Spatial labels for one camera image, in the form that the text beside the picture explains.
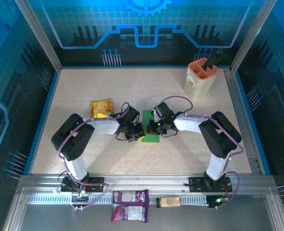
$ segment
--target purple snack bag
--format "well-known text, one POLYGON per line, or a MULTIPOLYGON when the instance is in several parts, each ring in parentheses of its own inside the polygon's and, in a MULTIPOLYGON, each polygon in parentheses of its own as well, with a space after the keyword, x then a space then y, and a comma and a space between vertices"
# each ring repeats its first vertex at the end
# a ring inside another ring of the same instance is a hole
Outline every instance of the purple snack bag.
POLYGON ((111 221, 118 220, 140 220, 147 223, 148 205, 130 206, 130 205, 112 205, 111 221))
POLYGON ((113 191, 113 204, 148 206, 148 189, 142 191, 113 191))

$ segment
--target snack bar package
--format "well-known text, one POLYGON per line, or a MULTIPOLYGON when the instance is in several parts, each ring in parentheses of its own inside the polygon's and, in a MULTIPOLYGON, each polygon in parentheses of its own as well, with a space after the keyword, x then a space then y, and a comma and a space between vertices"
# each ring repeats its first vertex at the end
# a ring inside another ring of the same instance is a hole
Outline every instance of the snack bar package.
POLYGON ((140 220, 147 223, 148 221, 148 205, 130 206, 130 205, 112 205, 111 221, 118 220, 140 220))
POLYGON ((114 114, 111 98, 101 101, 92 101, 91 108, 91 118, 104 118, 108 115, 114 114))
POLYGON ((149 205, 148 189, 142 191, 113 191, 113 204, 149 205))

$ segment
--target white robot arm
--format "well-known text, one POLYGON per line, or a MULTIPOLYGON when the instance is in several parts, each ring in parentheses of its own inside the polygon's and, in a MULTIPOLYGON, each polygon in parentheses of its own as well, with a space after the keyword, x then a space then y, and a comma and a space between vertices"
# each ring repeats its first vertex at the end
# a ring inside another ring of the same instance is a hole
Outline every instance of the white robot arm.
POLYGON ((225 175, 229 155, 237 148, 236 143, 241 141, 241 136, 222 112, 211 116, 188 115, 182 112, 174 114, 163 102, 154 108, 153 116, 154 120, 149 122, 147 133, 162 135, 171 129, 175 134, 186 130, 203 135, 211 153, 209 166, 204 174, 210 188, 225 175), (228 135, 220 132, 217 123, 228 135))
POLYGON ((103 134, 119 134, 124 133, 126 139, 131 142, 142 139, 145 136, 143 126, 138 123, 139 112, 129 106, 125 114, 122 116, 111 115, 104 119, 87 119, 82 118, 78 114, 71 115, 60 129, 53 135, 52 144, 56 148, 62 145, 68 135, 79 125, 85 121, 77 132, 69 138, 61 150, 61 157, 64 158, 68 170, 76 180, 82 181, 88 172, 85 168, 82 153, 91 138, 103 134))

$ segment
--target green pad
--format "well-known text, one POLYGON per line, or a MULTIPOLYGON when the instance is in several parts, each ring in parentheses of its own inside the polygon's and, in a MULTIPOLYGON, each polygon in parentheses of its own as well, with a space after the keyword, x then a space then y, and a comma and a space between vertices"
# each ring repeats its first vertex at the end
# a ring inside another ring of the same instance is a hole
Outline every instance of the green pad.
POLYGON ((147 134, 147 126, 149 124, 149 121, 153 119, 153 116, 151 114, 151 110, 143 110, 142 114, 142 124, 145 131, 145 138, 142 139, 142 142, 151 142, 151 143, 159 143, 160 142, 160 136, 159 135, 153 135, 153 134, 147 134))

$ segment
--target beige tabletop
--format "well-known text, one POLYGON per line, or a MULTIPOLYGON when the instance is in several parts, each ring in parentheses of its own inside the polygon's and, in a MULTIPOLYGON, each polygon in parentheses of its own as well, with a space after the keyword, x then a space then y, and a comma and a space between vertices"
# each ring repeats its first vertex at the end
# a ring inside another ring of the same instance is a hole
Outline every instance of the beige tabletop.
MULTIPOLYGON (((92 100, 112 98, 116 113, 120 112, 122 103, 128 101, 142 114, 143 110, 151 110, 167 96, 186 96, 182 88, 185 78, 186 68, 62 70, 32 173, 64 171, 51 137, 71 114, 90 117, 92 100)), ((166 103, 175 113, 189 107, 183 99, 169 99, 166 103)), ((208 95, 193 104, 189 114, 211 115, 221 111, 239 130, 223 70, 208 95)), ((92 138, 83 159, 90 173, 203 173, 210 161, 210 151, 201 134, 187 131, 160 138, 159 143, 128 143, 116 140, 115 135, 103 135, 92 138)), ((235 156, 227 169, 250 173, 246 153, 235 156)))

